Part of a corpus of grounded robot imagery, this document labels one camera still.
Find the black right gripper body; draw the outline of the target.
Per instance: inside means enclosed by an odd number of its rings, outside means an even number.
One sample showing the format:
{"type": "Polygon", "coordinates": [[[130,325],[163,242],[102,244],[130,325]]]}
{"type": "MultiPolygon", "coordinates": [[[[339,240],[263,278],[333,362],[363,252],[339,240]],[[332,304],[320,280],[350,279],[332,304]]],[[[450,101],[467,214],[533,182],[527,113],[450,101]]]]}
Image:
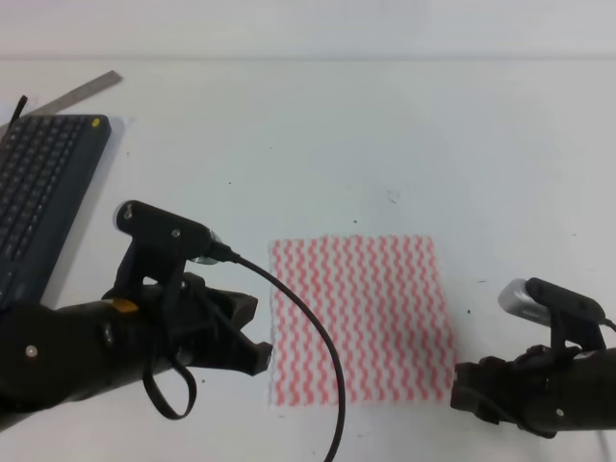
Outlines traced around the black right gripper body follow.
{"type": "Polygon", "coordinates": [[[475,415],[489,424],[514,424],[536,436],[597,427],[597,378],[591,357],[577,348],[559,353],[538,346],[512,361],[479,360],[475,415]]]}

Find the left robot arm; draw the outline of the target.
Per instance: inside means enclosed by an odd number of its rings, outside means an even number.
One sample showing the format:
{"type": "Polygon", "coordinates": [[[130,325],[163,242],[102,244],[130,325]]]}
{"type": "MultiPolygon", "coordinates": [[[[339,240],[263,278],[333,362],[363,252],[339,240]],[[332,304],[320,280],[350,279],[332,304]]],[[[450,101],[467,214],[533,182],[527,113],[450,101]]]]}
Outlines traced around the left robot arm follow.
{"type": "Polygon", "coordinates": [[[173,370],[185,380],[188,404],[197,396],[193,368],[265,372],[272,346],[242,332],[258,305],[252,295],[212,289],[186,273],[174,306],[165,288],[146,284],[109,291],[101,300],[53,310],[19,302],[1,313],[1,427],[64,403],[141,382],[157,411],[173,410],[154,377],[173,370]]]}

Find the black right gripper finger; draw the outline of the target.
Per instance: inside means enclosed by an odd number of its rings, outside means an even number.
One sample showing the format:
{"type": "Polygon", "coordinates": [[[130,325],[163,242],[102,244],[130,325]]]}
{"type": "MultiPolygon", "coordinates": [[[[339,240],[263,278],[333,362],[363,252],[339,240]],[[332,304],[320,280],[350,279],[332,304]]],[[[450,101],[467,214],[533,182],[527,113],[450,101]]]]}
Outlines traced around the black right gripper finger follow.
{"type": "Polygon", "coordinates": [[[452,409],[473,414],[488,424],[500,424],[502,416],[499,405],[495,375],[476,363],[460,363],[454,368],[449,405],[452,409]]]}

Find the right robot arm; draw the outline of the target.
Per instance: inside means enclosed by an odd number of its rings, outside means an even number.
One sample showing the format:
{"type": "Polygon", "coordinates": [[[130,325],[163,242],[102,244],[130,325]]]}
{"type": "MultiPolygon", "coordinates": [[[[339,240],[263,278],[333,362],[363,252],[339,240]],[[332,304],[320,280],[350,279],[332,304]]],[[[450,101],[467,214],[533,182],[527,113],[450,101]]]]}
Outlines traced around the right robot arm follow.
{"type": "Polygon", "coordinates": [[[561,431],[615,428],[615,350],[533,346],[454,367],[450,407],[488,424],[551,439],[561,431]]]}

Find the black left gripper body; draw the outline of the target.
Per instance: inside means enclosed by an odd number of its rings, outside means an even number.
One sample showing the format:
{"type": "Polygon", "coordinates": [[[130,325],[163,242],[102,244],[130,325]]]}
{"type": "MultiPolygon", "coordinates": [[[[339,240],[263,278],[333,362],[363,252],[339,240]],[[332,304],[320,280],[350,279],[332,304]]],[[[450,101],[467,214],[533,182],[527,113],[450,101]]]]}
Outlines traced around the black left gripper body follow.
{"type": "Polygon", "coordinates": [[[139,380],[171,369],[224,369],[231,352],[231,294],[191,272],[152,284],[118,274],[104,295],[105,378],[139,380]]]}

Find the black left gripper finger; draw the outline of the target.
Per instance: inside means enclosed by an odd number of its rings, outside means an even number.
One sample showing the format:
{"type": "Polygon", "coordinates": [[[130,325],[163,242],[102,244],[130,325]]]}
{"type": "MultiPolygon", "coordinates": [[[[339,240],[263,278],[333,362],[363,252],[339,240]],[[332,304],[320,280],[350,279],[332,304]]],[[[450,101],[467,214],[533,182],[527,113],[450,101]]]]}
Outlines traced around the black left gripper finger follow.
{"type": "Polygon", "coordinates": [[[258,299],[252,295],[218,289],[211,290],[211,301],[217,337],[243,335],[258,305],[258,299]]]}
{"type": "Polygon", "coordinates": [[[192,356],[192,367],[255,376],[268,369],[273,346],[267,342],[255,344],[238,331],[194,338],[185,350],[192,356]]]}

